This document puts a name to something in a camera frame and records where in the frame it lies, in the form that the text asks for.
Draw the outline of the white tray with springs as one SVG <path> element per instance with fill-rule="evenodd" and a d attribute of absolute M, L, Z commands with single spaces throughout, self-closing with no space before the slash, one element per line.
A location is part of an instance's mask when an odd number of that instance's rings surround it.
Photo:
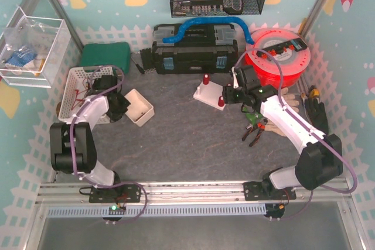
<path fill-rule="evenodd" d="M 155 115 L 154 106 L 135 88 L 124 97 L 130 102 L 125 115 L 138 127 L 145 125 Z"/>

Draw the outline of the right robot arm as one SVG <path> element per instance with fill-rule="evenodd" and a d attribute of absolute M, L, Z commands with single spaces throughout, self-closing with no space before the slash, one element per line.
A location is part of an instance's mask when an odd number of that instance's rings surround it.
<path fill-rule="evenodd" d="M 327 182 L 340 176 L 344 168 L 349 170 L 353 184 L 340 193 L 351 194 L 357 189 L 357 176 L 342 156 L 342 141 L 337 135 L 327 135 L 304 120 L 287 104 L 281 88 L 262 86 L 253 66 L 242 66 L 238 60 L 231 72 L 232 85 L 225 86 L 222 92 L 225 104 L 243 104 L 261 114 L 282 131 L 300 154 L 295 166 L 274 170 L 266 176 L 266 190 L 303 187 L 312 191 L 323 187 L 336 191 Z"/>

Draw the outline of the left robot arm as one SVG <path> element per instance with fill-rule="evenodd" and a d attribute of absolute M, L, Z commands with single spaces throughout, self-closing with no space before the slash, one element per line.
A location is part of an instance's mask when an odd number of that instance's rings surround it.
<path fill-rule="evenodd" d="M 49 129 L 50 161 L 53 170 L 73 174 L 97 189 L 116 189 L 119 175 L 97 159 L 92 129 L 103 115 L 120 120 L 131 103 L 122 94 L 124 72 L 115 65 L 96 68 L 88 81 L 88 95 L 67 122 Z"/>

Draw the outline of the green plastic water tap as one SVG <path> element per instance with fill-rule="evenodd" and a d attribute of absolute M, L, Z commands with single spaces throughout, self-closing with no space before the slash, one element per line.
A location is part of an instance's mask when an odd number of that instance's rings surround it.
<path fill-rule="evenodd" d="M 251 125 L 262 123 L 264 121 L 264 117 L 258 113 L 245 113 L 245 116 Z"/>

